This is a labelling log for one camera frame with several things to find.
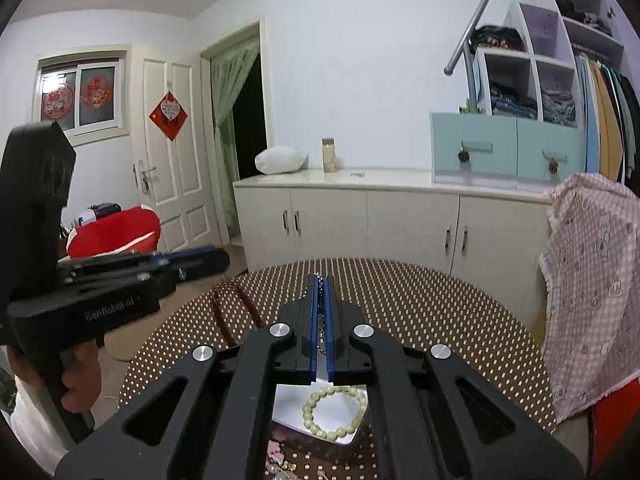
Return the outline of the white sleeve left forearm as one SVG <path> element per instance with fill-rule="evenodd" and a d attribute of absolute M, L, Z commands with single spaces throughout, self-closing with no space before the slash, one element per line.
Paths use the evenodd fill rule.
<path fill-rule="evenodd" d="M 63 443 L 58 430 L 44 412 L 44 407 L 39 400 L 40 393 L 26 382 L 22 382 L 15 374 L 17 397 L 15 408 L 10 416 L 10 427 L 18 442 L 23 445 L 26 452 L 36 463 L 51 476 L 54 475 L 56 466 L 68 452 L 68 446 Z"/>

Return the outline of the person's left hand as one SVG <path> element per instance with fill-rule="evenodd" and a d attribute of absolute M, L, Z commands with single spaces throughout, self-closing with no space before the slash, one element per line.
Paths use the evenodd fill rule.
<path fill-rule="evenodd" d="M 28 359 L 17 356 L 9 346 L 6 346 L 6 357 L 12 372 L 22 382 L 37 391 L 44 388 L 42 378 Z M 81 413 L 93 407 L 102 388 L 99 348 L 95 340 L 75 348 L 72 362 L 62 374 L 62 383 L 67 388 L 61 398 L 62 407 L 66 411 Z"/>

